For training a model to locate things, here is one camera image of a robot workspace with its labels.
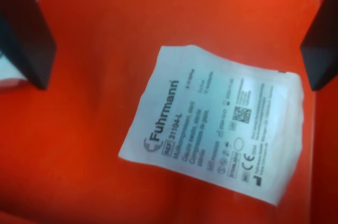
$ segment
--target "barcode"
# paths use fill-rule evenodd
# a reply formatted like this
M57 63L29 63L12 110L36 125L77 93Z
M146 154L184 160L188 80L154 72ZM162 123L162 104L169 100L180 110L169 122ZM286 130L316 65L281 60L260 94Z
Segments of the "barcode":
M233 120L249 123L250 122L251 109L242 108L236 106L233 113Z

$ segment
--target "red surface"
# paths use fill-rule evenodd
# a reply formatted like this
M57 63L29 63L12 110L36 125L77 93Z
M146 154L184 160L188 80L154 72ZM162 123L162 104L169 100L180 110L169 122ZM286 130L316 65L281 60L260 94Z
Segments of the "red surface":
M320 0L40 0L50 89L0 95L0 207L44 223L308 223L314 94L299 44ZM161 45L303 80L303 151L278 208L117 157Z

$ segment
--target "symbol icon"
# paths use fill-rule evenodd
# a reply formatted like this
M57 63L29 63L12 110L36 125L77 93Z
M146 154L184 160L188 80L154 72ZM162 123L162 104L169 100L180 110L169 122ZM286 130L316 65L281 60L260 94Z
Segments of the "symbol icon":
M250 179L250 172L249 171L243 171L242 173L242 181L248 183Z
M220 158L220 164L224 165L224 166L227 166L228 160L225 157L222 157L222 158Z
M255 157L253 156L252 158L250 158L250 155L247 156L246 154L244 154L244 159L247 160L248 162L252 162L255 159Z
M253 167L254 166L252 166L252 165L250 167L245 167L244 162L242 162L242 168L245 169L245 170L252 170Z
M229 130L235 131L236 127L237 127L237 123L234 122L234 121L230 121L230 123L229 123Z
M256 185L257 186L260 186L262 184L262 178L261 177L255 175L253 178L256 179Z
M223 155L225 155L225 156L230 156L230 154L229 154L229 151L228 151L228 150L223 150L222 154L223 154Z
M236 150L236 151L241 151L244 147L244 140L242 138L236 138L235 141L234 141L234 146L233 148Z
M220 174L224 174L226 172L226 168L223 166L219 166L217 169L217 172Z

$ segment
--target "product label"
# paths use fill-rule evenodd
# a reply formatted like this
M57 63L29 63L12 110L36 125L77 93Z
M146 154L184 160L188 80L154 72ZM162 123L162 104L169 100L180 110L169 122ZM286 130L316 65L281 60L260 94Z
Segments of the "product label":
M302 99L296 74L164 47L119 156L277 204L301 151Z

